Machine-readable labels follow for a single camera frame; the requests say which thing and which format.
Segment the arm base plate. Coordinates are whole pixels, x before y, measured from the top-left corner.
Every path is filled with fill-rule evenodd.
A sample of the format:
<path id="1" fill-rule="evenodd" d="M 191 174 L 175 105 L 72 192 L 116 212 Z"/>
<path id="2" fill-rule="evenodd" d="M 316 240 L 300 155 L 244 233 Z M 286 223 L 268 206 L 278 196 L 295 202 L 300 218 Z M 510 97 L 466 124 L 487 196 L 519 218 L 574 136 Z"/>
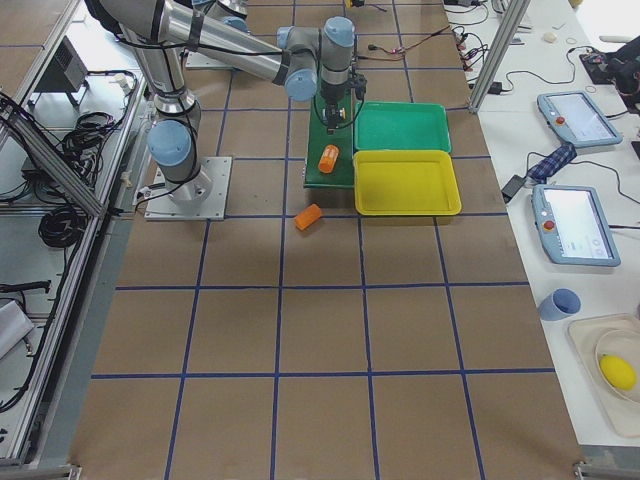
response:
<path id="1" fill-rule="evenodd" d="M 200 157 L 200 172 L 169 194 L 175 185 L 166 183 L 157 167 L 155 182 L 163 186 L 150 194 L 144 217 L 149 221 L 221 221 L 225 217 L 226 201 L 232 170 L 232 158 Z"/>
<path id="2" fill-rule="evenodd" d="M 235 67 L 228 63 L 228 54 L 211 49 L 198 51 L 184 49 L 186 68 L 188 70 L 226 70 L 233 71 Z"/>

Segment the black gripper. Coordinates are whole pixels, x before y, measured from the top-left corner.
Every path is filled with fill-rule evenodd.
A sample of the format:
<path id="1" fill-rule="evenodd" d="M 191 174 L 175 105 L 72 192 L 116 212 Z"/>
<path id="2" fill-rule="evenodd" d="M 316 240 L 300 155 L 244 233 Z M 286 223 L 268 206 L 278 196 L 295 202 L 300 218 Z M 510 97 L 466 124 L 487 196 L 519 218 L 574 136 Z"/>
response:
<path id="1" fill-rule="evenodd" d="M 324 118 L 328 134 L 333 134 L 338 127 L 338 102 L 351 90 L 355 92 L 356 100 L 362 102 L 366 96 L 366 80 L 347 79 L 339 84 L 332 84 L 326 80 L 321 81 L 320 95 L 326 104 Z"/>

